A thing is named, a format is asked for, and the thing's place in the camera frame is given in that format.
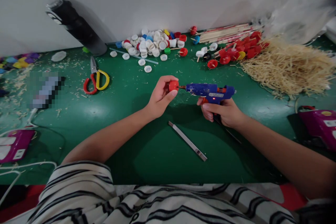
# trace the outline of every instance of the scissor handle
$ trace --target scissor handle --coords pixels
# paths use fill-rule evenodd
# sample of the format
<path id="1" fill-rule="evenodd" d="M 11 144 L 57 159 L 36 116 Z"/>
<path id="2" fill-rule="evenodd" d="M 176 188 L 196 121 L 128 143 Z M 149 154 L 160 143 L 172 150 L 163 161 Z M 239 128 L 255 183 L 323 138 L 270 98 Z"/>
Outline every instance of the scissor handle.
<path id="1" fill-rule="evenodd" d="M 97 92 L 97 86 L 96 86 L 95 74 L 92 73 L 92 74 L 90 75 L 90 77 L 91 77 L 92 84 L 93 84 L 93 86 L 94 86 L 94 90 L 91 91 L 91 92 L 88 91 L 88 87 L 87 87 L 87 86 L 88 86 L 88 84 L 89 84 L 90 79 L 87 78 L 87 79 L 85 80 L 85 82 L 84 82 L 84 85 L 83 85 L 83 90 L 84 90 L 84 92 L 85 92 L 87 95 L 93 95 L 93 94 L 95 94 L 95 93 Z"/>
<path id="2" fill-rule="evenodd" d="M 102 86 L 102 87 L 99 87 L 100 73 L 102 73 L 106 77 L 106 82 L 105 82 L 104 86 Z M 99 69 L 98 72 L 97 72 L 97 82 L 96 82 L 97 89 L 98 90 L 104 90 L 109 83 L 110 83 L 109 75 L 107 73 L 105 73 L 104 71 Z"/>

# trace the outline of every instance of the green bottle cap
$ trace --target green bottle cap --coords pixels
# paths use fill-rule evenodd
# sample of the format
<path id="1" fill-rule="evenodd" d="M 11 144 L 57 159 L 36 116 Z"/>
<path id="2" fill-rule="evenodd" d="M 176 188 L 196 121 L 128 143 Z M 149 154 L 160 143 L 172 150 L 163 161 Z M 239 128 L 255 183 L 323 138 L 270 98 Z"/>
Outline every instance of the green bottle cap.
<path id="1" fill-rule="evenodd" d="M 89 49 L 87 49 L 86 47 L 83 47 L 83 52 L 85 52 L 85 53 L 89 53 L 90 51 L 89 51 Z"/>
<path id="2" fill-rule="evenodd" d="M 170 48 L 166 48 L 164 51 L 165 51 L 164 52 L 165 54 L 170 54 L 170 52 L 171 52 Z"/>

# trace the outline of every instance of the hand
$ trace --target hand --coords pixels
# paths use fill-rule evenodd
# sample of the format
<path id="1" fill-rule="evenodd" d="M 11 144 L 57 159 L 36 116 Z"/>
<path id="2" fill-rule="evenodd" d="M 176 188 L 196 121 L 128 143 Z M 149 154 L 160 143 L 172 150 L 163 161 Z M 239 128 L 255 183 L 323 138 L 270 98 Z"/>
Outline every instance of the hand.
<path id="1" fill-rule="evenodd" d="M 162 116 L 168 104 L 177 95 L 177 90 L 169 92 L 169 82 L 177 80 L 178 79 L 172 75 L 161 76 L 158 80 L 149 99 L 149 103 L 144 108 L 152 120 Z"/>
<path id="2" fill-rule="evenodd" d="M 210 122 L 214 121 L 213 113 L 219 114 L 222 124 L 230 128 L 238 128 L 248 119 L 248 116 L 240 111 L 232 98 L 223 100 L 221 105 L 211 103 L 202 104 L 202 101 L 202 97 L 198 98 L 197 105 L 201 105 L 205 119 Z"/>

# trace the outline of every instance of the white wall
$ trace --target white wall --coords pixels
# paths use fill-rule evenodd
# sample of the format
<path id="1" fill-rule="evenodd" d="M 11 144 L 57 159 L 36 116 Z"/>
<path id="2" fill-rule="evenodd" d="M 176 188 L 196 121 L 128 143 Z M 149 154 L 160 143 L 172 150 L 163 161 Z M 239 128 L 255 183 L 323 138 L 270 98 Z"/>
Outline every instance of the white wall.
<path id="1" fill-rule="evenodd" d="M 186 32 L 249 21 L 285 0 L 71 0 L 104 42 L 148 29 Z M 0 55 L 81 44 L 45 14 L 48 0 L 0 0 Z"/>

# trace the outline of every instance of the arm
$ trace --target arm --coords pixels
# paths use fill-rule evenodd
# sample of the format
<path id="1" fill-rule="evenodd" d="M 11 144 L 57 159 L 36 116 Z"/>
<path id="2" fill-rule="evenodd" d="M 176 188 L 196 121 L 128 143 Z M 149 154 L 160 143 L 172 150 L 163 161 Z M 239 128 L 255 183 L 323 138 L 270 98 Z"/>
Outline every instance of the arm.
<path id="1" fill-rule="evenodd" d="M 169 92 L 167 84 L 177 80 L 162 76 L 145 108 L 89 136 L 65 157 L 62 165 L 80 160 L 104 163 L 147 123 L 162 116 L 177 94 L 176 90 Z"/>
<path id="2" fill-rule="evenodd" d="M 206 119 L 221 115 L 222 123 L 237 130 L 272 162 L 305 196 L 331 198 L 335 193 L 336 163 L 243 114 L 232 99 L 223 105 L 203 104 Z"/>

